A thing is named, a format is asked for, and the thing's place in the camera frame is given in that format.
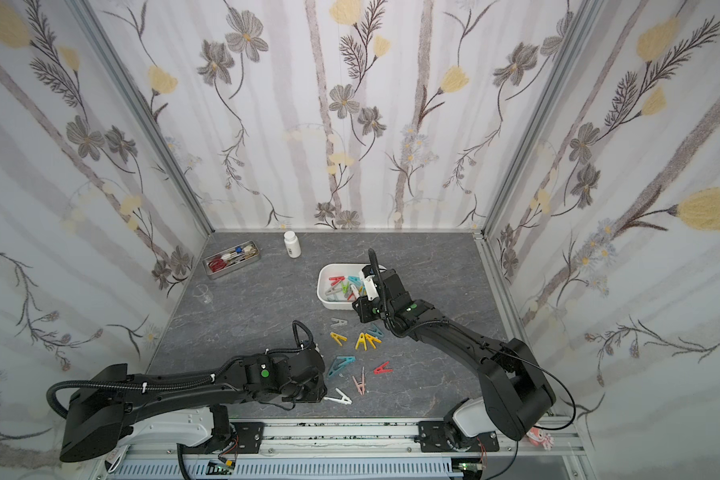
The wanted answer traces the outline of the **pink clothespin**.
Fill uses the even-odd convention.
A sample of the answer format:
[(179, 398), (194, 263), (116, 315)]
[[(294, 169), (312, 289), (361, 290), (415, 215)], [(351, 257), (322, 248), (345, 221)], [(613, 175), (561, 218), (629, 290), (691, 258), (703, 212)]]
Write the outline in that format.
[(358, 394), (364, 396), (367, 392), (365, 368), (361, 369), (359, 376), (352, 376), (352, 380)]

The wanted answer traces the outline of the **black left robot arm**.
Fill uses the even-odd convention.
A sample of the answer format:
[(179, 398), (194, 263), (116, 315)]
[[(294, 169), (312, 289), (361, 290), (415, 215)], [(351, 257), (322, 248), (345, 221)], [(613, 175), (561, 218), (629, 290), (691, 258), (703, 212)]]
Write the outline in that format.
[(48, 388), (46, 400), (65, 421), (59, 459), (91, 460), (132, 437), (137, 425), (179, 410), (211, 412), (209, 444), (222, 447), (232, 438), (227, 406), (243, 403), (283, 407), (318, 403), (327, 393), (326, 365), (312, 336), (293, 348), (238, 355), (210, 370), (167, 375), (131, 374), (113, 364), (89, 380), (67, 380)]

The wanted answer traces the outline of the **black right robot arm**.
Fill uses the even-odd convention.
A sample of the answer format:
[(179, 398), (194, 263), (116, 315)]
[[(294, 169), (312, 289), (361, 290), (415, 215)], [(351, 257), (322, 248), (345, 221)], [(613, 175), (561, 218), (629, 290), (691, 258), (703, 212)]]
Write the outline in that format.
[(457, 406), (448, 420), (461, 435), (499, 431), (522, 440), (556, 403), (551, 382), (559, 378), (539, 365), (523, 341), (493, 339), (452, 321), (432, 303), (412, 298), (372, 248), (368, 258), (361, 270), (366, 294), (352, 304), (360, 321), (380, 320), (395, 337), (430, 345), (474, 374), (481, 396)]

